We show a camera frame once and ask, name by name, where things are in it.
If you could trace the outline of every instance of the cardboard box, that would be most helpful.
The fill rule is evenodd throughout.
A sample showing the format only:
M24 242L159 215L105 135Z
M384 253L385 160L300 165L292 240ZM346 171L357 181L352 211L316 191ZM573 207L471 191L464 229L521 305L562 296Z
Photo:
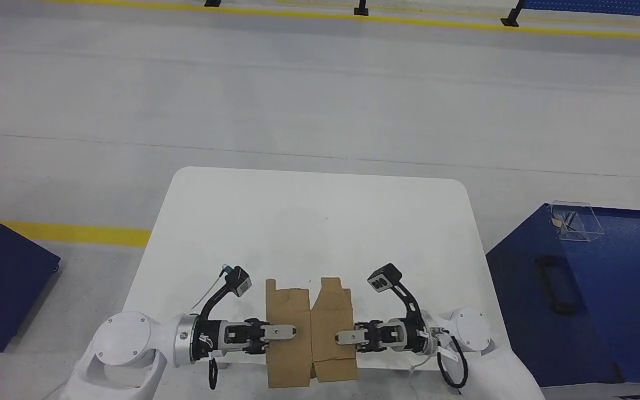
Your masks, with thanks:
M267 279L267 321L296 327L292 340L272 342L267 348L270 388L307 387L319 382L358 379L355 346L338 346L335 335L353 329L351 292L340 278L322 278L322 287L309 307L309 290L280 289Z
M353 329L351 291L340 278L322 278L322 287L311 310L313 366L318 382L358 379L355 346L339 346L336 334Z
M313 364L309 290L276 290L276 281L267 279L266 296L267 321L296 327L293 339L274 341L267 347L269 387L307 387Z

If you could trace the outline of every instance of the blue storage bin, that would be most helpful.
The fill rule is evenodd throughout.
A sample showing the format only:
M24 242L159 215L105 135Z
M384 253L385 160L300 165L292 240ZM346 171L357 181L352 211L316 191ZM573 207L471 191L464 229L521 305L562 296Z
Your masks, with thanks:
M0 351L16 334L60 257L0 224Z
M594 241L560 240L545 204L487 254L512 348L543 387L640 382L640 212L593 211Z

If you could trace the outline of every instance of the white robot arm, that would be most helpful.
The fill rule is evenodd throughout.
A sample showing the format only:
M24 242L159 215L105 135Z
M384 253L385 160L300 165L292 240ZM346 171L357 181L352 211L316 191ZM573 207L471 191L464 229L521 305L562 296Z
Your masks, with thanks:
M209 386L215 389L218 367L213 353L229 351L264 354L269 342L292 339L292 325L270 325L256 318L244 322L209 320L211 309L228 293L240 297L251 287L240 267L226 269L225 285L204 305L201 313L181 314L159 324L138 312L122 312L105 321L76 363L62 400L151 400L167 365L173 367L209 360ZM151 366L139 386L115 382L105 368Z
M443 379L465 400L544 400L522 361L509 347L493 341L481 312L460 308L435 315L421 310L400 278L402 273L387 264L367 281L377 292L391 289L405 304L406 316L386 323L358 322L354 330L338 332L338 344L355 345L362 353L393 349L435 355ZM467 359L464 353L481 356Z

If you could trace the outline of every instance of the clear acrylic box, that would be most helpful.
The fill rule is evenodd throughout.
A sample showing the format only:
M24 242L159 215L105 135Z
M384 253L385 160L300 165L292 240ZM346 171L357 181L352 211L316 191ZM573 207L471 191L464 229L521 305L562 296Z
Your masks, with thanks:
M560 240L591 242L604 235L591 205L556 200L549 206L551 223L558 229Z

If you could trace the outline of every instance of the yellow floor line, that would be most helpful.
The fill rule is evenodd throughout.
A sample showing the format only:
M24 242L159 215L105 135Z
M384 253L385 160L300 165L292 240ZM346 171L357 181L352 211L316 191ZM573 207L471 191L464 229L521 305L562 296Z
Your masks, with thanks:
M190 4L171 4L171 3L147 3L140 1L121 1L121 0L43 0L49 3L65 3L85 6L108 6L135 8L145 10L162 10L162 11L183 11L194 13L215 13L215 14L231 14L246 15L260 17L284 17L284 18L300 18L300 19L319 19L319 20L342 20L357 21L366 23L382 23L395 25L411 25L426 26L434 28L462 29L471 31L485 32L509 32L509 33L528 33L536 35L556 35L556 36L577 36L600 39L627 39L639 40L640 32L616 32L616 31L585 31L576 29L554 29L554 28L537 28L537 27L505 27L496 21L495 24L479 24L467 22L453 22L440 20L412 19L400 17L385 16L369 16L361 17L349 14L327 14L320 12L305 11L285 11L285 10L263 10L263 9L246 9L246 8L225 8L225 7L203 7L200 5Z
M354 8L354 4L350 3L324 3L316 1L297 1L297 0L275 0L276 4L284 6L299 6L299 7L321 7L321 8ZM403 12L414 14L432 14L432 15L450 15L458 17L471 17L471 18L492 18L496 21L500 18L506 17L508 10L504 13L490 13L480 11L462 11L462 10L438 10L435 8L411 8L411 7L394 7L394 6L368 6L369 10L380 10L389 12ZM550 18L550 17L527 17L520 16L518 21L532 21L532 22L548 22L548 23L562 23L562 24L584 24L584 25L608 25L608 26L622 26L622 27L636 27L640 28L640 22L635 21L612 21L612 20L595 20L595 19L568 19L568 18Z
M90 243L105 246L146 247L151 231L108 226L46 224L39 222L0 221L0 224L30 240Z

